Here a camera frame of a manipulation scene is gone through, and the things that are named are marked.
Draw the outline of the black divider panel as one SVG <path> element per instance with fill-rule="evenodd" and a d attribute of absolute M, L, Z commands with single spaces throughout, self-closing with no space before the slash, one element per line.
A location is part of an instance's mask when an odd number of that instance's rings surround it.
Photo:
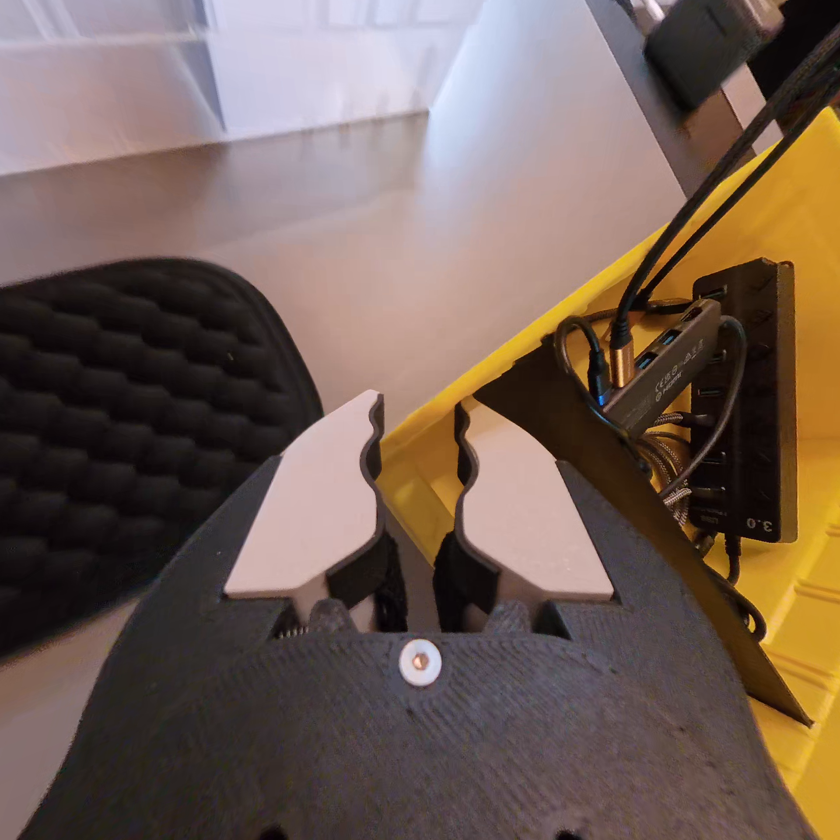
<path fill-rule="evenodd" d="M 552 334 L 473 396 L 535 437 L 556 460 L 572 465 L 653 545 L 710 621 L 750 697 L 812 725 L 760 644 L 749 638 L 725 602 L 698 552 L 656 498 L 637 458 L 595 418 L 577 375 L 557 360 Z"/>

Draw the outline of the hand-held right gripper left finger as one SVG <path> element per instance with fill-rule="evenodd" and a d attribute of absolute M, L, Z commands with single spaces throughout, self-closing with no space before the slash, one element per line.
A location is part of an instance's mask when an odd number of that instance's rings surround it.
<path fill-rule="evenodd" d="M 383 394 L 364 391 L 285 449 L 224 585 L 227 597 L 372 597 L 386 569 L 375 486 L 383 416 Z"/>

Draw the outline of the grey usb hub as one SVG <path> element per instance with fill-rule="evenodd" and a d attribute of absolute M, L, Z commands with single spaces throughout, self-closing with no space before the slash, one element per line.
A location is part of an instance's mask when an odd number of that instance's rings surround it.
<path fill-rule="evenodd" d="M 610 395 L 604 416 L 631 438 L 644 434 L 711 361 L 721 317 L 719 301 L 694 303 L 636 357 L 634 378 Z"/>

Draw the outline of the yellow plastic bin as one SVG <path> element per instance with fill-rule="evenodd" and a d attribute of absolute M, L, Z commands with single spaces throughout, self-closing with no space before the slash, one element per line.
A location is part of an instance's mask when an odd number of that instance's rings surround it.
<path fill-rule="evenodd" d="M 752 701 L 785 782 L 821 838 L 838 838 L 838 117 L 826 110 L 665 282 L 757 257 L 794 267 L 798 539 L 745 541 L 744 592 L 769 621 L 763 649 L 814 719 L 808 728 Z M 454 524 L 454 409 L 533 350 L 563 317 L 617 299 L 655 236 L 566 293 L 385 437 L 385 501 L 428 564 Z"/>

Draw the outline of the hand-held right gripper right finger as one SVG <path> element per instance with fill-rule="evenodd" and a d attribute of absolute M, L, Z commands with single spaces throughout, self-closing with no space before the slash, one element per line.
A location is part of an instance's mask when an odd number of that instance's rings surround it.
<path fill-rule="evenodd" d="M 469 397 L 458 406 L 455 584 L 468 603 L 609 602 L 614 587 L 557 458 Z"/>

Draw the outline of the black cable orange plugs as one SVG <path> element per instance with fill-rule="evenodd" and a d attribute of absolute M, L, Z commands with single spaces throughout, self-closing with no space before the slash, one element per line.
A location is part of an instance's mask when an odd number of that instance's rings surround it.
<path fill-rule="evenodd" d="M 626 285 L 612 321 L 610 337 L 610 365 L 612 384 L 623 388 L 634 378 L 634 344 L 629 326 L 632 311 L 646 309 L 653 291 L 676 268 L 679 262 L 758 184 L 781 157 L 803 135 L 819 113 L 838 94 L 838 41 L 839 26 L 836 25 L 803 59 L 787 77 L 782 86 L 766 101 L 759 113 L 741 131 L 727 152 L 718 160 L 711 172 L 686 199 L 684 205 L 659 234 L 643 257 L 635 273 Z M 653 268 L 690 220 L 738 167 L 748 147 L 760 137 L 770 123 L 784 115 L 790 105 L 803 93 L 812 94 L 804 108 L 799 111 L 792 127 L 784 133 L 759 164 L 740 182 L 728 198 L 717 206 L 706 221 L 688 237 L 677 251 L 665 262 L 653 279 L 644 286 Z"/>

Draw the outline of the black power adapter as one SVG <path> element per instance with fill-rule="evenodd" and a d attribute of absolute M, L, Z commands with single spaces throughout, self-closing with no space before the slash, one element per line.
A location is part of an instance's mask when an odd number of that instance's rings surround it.
<path fill-rule="evenodd" d="M 782 2 L 678 1 L 646 37 L 644 57 L 693 112 L 784 25 Z"/>

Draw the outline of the black quilted pad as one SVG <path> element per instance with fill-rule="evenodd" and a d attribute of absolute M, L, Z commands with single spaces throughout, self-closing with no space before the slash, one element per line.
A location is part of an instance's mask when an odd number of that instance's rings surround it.
<path fill-rule="evenodd" d="M 149 585 L 323 416 L 266 297 L 196 259 L 1 291 L 1 654 Z"/>

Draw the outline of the black multi-port usb hub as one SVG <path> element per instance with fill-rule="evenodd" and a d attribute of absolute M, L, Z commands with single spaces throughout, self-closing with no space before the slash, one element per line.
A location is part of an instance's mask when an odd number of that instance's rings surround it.
<path fill-rule="evenodd" d="M 706 531 L 792 543 L 798 535 L 793 265 L 755 259 L 699 278 L 692 290 L 739 320 L 747 360 L 728 424 L 689 478 L 689 521 Z"/>

